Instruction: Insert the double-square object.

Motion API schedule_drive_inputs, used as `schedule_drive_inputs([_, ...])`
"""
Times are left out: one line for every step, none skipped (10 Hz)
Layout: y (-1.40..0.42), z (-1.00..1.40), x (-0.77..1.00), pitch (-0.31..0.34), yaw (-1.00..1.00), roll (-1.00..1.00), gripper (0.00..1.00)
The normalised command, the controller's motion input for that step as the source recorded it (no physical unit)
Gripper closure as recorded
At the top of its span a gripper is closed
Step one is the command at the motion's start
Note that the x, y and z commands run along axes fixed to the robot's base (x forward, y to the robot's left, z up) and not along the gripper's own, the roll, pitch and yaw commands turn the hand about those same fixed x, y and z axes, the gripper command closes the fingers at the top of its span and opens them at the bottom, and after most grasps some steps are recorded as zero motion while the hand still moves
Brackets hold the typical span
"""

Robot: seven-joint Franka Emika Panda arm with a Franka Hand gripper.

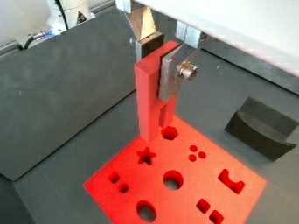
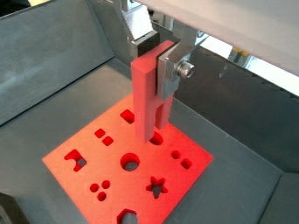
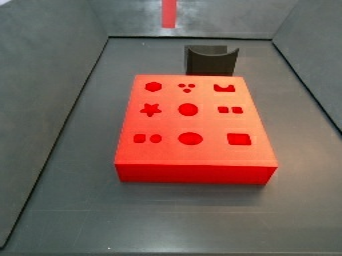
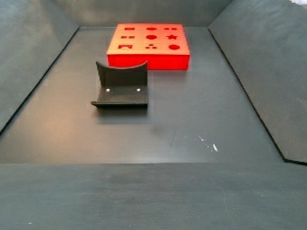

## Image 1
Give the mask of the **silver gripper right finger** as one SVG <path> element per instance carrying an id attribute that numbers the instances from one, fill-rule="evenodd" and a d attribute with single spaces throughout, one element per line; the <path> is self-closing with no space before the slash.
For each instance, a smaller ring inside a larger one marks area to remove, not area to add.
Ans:
<path id="1" fill-rule="evenodd" d="M 192 64 L 192 59 L 201 48 L 206 34 L 178 22 L 174 37 L 181 40 L 181 44 L 162 56 L 161 60 L 158 98 L 164 102 L 178 93 L 182 80 L 190 81 L 196 77 L 197 67 Z"/>

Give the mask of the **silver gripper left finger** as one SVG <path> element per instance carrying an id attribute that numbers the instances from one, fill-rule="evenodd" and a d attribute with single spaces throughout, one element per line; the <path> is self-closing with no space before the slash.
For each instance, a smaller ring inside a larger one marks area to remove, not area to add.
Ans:
<path id="1" fill-rule="evenodd" d="M 144 6 L 125 14 L 133 33 L 134 56 L 141 60 L 164 44 L 164 35 L 156 30 L 152 10 Z"/>

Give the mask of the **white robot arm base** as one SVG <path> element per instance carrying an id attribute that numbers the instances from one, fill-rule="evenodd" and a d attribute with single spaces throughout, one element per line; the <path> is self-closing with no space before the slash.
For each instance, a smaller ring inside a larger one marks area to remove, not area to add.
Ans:
<path id="1" fill-rule="evenodd" d="M 30 43 L 40 39 L 60 35 L 94 17 L 89 11 L 86 0 L 46 0 L 46 4 L 50 11 L 46 20 L 48 27 L 28 38 L 24 48 L 28 48 Z"/>

